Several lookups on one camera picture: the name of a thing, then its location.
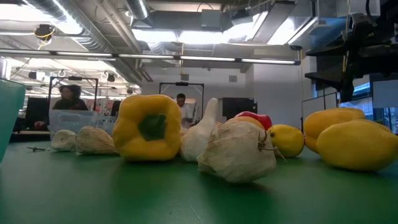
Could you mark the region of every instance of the woman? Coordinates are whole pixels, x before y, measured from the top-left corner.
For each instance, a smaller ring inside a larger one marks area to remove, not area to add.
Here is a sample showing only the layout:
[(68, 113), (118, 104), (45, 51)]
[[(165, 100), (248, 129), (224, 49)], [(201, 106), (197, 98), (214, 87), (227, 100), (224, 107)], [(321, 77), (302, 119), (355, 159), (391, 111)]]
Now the woman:
[[(53, 110), (88, 110), (85, 102), (80, 99), (81, 88), (78, 85), (64, 85), (59, 88), (61, 100), (53, 106)], [(44, 129), (46, 122), (36, 121), (35, 129)]]

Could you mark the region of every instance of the white shirt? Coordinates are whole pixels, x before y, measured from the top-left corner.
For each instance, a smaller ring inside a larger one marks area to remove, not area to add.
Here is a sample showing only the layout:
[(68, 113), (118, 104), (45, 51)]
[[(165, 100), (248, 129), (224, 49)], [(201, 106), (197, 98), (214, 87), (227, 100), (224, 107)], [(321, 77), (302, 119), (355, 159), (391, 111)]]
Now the white shirt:
[(181, 126), (189, 129), (191, 123), (184, 120), (184, 118), (192, 119), (191, 107), (188, 104), (184, 104), (183, 106), (180, 106), (180, 111), (181, 111), (181, 119), (182, 119)]

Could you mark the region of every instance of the red bell pepper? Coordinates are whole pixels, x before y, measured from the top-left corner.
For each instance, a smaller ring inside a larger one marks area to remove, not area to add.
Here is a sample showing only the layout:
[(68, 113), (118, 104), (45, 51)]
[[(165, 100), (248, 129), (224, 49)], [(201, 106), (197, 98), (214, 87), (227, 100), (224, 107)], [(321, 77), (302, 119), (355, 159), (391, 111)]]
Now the red bell pepper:
[(270, 117), (267, 115), (261, 115), (261, 114), (256, 114), (253, 112), (245, 111), (245, 112), (237, 114), (235, 116), (235, 118), (240, 117), (240, 116), (248, 116), (248, 117), (258, 120), (263, 125), (265, 130), (268, 130), (272, 126), (272, 121), (271, 121)]

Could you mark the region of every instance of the person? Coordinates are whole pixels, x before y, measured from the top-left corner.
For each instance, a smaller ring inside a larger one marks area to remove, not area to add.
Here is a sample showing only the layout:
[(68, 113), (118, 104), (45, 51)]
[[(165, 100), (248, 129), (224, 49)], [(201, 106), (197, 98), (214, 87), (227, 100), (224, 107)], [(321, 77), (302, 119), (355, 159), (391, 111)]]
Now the person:
[(177, 95), (177, 104), (180, 107), (181, 111), (181, 125), (184, 128), (190, 128), (192, 123), (192, 112), (191, 107), (188, 104), (185, 104), (186, 97), (183, 93), (179, 93)]
[[(53, 110), (88, 110), (86, 103), (80, 99), (81, 87), (78, 85), (63, 85), (59, 88), (61, 93), (61, 100), (58, 100)], [(45, 121), (36, 121), (36, 129), (43, 129)]]

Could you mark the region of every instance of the green table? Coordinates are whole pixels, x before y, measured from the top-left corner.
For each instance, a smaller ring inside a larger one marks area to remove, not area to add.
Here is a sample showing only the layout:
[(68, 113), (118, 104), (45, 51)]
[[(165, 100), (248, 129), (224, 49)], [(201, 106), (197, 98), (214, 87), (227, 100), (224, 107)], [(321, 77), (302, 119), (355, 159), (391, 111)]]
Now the green table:
[(377, 174), (333, 169), (305, 151), (267, 177), (231, 185), (195, 164), (31, 152), (0, 164), (0, 223), (398, 223), (398, 164)]

